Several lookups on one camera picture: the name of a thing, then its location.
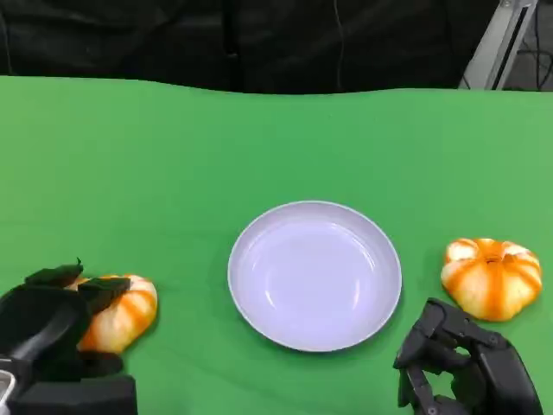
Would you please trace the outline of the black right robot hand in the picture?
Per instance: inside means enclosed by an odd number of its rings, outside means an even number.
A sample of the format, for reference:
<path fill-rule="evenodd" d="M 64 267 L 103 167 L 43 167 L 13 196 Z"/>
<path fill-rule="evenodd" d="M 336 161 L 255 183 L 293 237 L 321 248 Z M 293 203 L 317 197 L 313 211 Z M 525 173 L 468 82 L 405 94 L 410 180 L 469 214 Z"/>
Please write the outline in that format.
<path fill-rule="evenodd" d="M 397 404 L 415 414 L 542 414 L 517 349 L 466 312 L 426 301 L 397 352 Z"/>

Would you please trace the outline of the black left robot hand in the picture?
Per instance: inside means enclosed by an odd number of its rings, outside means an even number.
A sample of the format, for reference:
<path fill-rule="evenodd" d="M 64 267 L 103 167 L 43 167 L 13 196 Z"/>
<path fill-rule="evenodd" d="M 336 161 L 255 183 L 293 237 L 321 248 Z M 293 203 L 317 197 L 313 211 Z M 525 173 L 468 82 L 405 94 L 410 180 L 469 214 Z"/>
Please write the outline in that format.
<path fill-rule="evenodd" d="M 80 261 L 43 268 L 1 296 L 1 357 L 32 381 L 79 381 L 122 372 L 117 352 L 81 351 L 92 319 L 129 288 L 130 280 L 92 278 L 78 285 Z"/>

